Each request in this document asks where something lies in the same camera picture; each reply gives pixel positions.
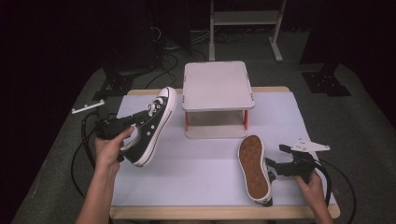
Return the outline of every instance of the wooden table edge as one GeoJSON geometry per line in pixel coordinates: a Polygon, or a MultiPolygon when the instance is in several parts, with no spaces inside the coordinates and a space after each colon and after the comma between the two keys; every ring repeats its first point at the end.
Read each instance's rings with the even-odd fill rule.
{"type": "MultiPolygon", "coordinates": [[[[337,204],[329,206],[332,218],[340,216],[337,204]]],[[[271,220],[314,218],[307,205],[262,206],[112,206],[114,219],[149,220],[271,220]]]]}
{"type": "MultiPolygon", "coordinates": [[[[253,92],[284,92],[290,91],[289,88],[284,86],[275,87],[252,87],[253,92]]],[[[178,94],[183,93],[183,89],[175,89],[178,94]]],[[[160,90],[131,90],[127,95],[156,95],[160,90]]]]}

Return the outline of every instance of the shoe sole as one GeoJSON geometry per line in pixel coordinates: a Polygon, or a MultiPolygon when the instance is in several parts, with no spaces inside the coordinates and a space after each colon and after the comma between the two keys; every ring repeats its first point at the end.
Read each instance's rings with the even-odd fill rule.
{"type": "Polygon", "coordinates": [[[246,137],[239,148],[238,158],[245,176],[249,197],[255,203],[260,204],[270,201],[269,178],[265,173],[265,166],[262,167],[264,158],[262,140],[257,135],[246,137]]]}
{"type": "Polygon", "coordinates": [[[166,126],[166,124],[174,114],[174,111],[177,106],[177,93],[173,88],[166,88],[166,89],[168,90],[168,102],[166,105],[166,109],[163,113],[163,117],[161,118],[159,124],[160,128],[157,130],[157,132],[154,133],[154,136],[152,137],[150,143],[148,144],[148,148],[152,148],[152,150],[146,150],[143,156],[138,161],[134,162],[133,165],[144,166],[151,162],[153,155],[155,154],[155,151],[157,149],[157,142],[161,136],[163,128],[166,126]]]}

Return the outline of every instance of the black canvas sneaker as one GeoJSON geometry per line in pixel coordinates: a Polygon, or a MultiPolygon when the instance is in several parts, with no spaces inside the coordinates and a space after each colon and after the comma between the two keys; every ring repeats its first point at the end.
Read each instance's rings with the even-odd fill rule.
{"type": "Polygon", "coordinates": [[[271,206],[271,182],[265,164],[264,147],[259,136],[250,135],[242,141],[238,158],[250,199],[257,204],[271,206]]]}
{"type": "Polygon", "coordinates": [[[136,123],[137,137],[121,148],[121,154],[135,166],[150,163],[158,139],[166,123],[172,118],[177,106],[177,93],[171,87],[160,90],[151,104],[148,104],[146,121],[136,123]]]}

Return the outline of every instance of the white table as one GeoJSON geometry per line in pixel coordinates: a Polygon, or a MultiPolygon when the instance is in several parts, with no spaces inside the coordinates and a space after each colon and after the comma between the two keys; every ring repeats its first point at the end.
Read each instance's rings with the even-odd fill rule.
{"type": "MultiPolygon", "coordinates": [[[[291,146],[299,138],[309,140],[297,103],[287,88],[253,88],[255,108],[250,113],[249,134],[257,134],[266,156],[277,162],[291,161],[278,145],[291,146]],[[258,93],[258,91],[276,91],[258,93]]],[[[124,117],[146,108],[156,92],[125,96],[119,111],[124,117]]],[[[189,139],[184,132],[184,111],[179,95],[177,111],[163,130],[156,154],[143,168],[121,163],[116,178],[110,215],[115,219],[281,219],[313,217],[291,177],[273,182],[274,205],[262,207],[247,195],[237,150],[242,138],[189,139]]],[[[332,217],[339,207],[332,196],[332,217]]]]}

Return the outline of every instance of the shoelace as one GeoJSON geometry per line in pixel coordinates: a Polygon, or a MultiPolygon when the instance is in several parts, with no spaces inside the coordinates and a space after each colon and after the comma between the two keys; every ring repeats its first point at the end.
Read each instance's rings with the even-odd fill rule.
{"type": "Polygon", "coordinates": [[[151,104],[148,104],[148,115],[151,117],[153,113],[157,112],[157,109],[161,108],[161,105],[163,105],[163,98],[157,97],[151,104]]]}

